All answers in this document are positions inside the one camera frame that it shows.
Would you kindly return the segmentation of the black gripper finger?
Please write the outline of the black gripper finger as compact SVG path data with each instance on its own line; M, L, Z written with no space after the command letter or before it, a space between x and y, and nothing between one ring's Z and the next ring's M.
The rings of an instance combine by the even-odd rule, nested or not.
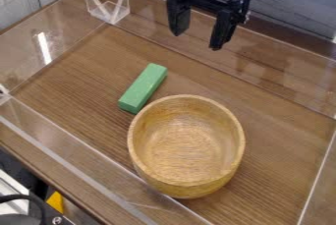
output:
M225 9L219 10L215 14L215 21L209 38L209 48L213 51L219 50L222 44L230 40L235 25L237 21L233 13Z
M169 29L178 36L189 28L190 4L187 0L166 0L166 14Z

